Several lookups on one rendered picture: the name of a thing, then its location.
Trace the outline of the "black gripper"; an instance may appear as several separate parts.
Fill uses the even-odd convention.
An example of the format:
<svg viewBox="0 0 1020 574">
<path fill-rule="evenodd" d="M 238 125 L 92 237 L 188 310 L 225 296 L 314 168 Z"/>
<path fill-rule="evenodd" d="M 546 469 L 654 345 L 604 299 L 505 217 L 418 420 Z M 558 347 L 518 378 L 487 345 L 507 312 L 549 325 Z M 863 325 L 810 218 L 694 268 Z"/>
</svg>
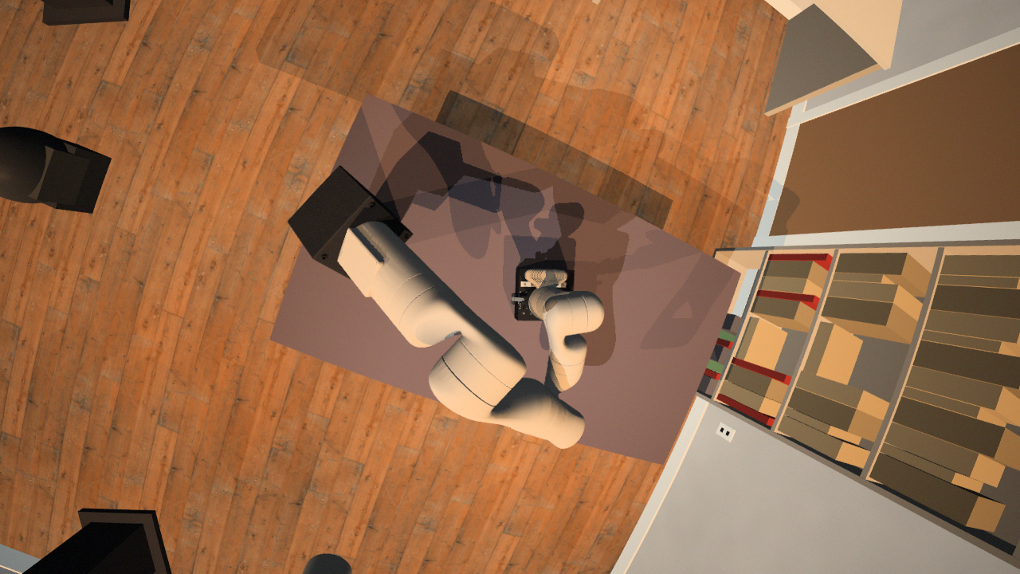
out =
<svg viewBox="0 0 1020 574">
<path fill-rule="evenodd" d="M 512 294 L 512 304 L 513 305 L 524 304 L 524 305 L 526 305 L 526 309 L 528 309 L 529 312 L 531 312 L 531 309 L 529 308 L 529 303 L 528 302 L 529 302 L 529 297 L 531 297 L 531 294 L 532 294 L 533 290 L 536 290 L 536 286 L 533 286 L 531 289 L 531 291 L 528 291 L 526 293 L 525 292 L 513 293 Z"/>
</svg>

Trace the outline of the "black lighting desk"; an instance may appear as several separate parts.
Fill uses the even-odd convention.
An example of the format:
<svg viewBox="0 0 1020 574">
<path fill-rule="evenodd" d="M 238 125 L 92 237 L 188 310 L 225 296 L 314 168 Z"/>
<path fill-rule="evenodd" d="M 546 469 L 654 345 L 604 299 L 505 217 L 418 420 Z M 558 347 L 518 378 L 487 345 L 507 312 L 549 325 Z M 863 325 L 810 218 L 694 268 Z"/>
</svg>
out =
<svg viewBox="0 0 1020 574">
<path fill-rule="evenodd" d="M 525 272 L 528 269 L 515 269 L 515 293 L 517 292 L 528 292 L 536 285 L 531 282 L 526 281 Z M 566 271 L 565 269 L 563 271 Z M 566 271 L 567 279 L 566 282 L 556 286 L 557 289 L 563 291 L 575 291 L 575 271 Z M 538 317 L 531 315 L 526 305 L 516 304 L 515 305 L 515 319 L 517 320 L 541 320 Z"/>
</svg>

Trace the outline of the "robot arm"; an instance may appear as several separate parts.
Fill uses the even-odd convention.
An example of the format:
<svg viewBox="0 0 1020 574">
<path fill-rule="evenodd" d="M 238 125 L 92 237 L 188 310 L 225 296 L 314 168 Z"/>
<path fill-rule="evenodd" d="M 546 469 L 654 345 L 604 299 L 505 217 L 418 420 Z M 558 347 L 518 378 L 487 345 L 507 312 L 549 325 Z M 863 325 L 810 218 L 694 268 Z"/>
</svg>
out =
<svg viewBox="0 0 1020 574">
<path fill-rule="evenodd" d="M 545 322 L 549 335 L 549 362 L 541 383 L 522 378 L 526 363 L 512 344 L 475 315 L 382 222 L 347 228 L 336 260 L 416 348 L 462 332 L 430 371 L 431 392 L 444 406 L 469 420 L 505 425 L 558 448 L 582 438 L 583 415 L 559 399 L 559 393 L 582 375 L 586 341 L 579 333 L 598 329 L 605 312 L 593 292 L 556 289 L 565 282 L 566 271 L 525 272 L 526 281 L 536 285 L 529 308 Z"/>
</svg>

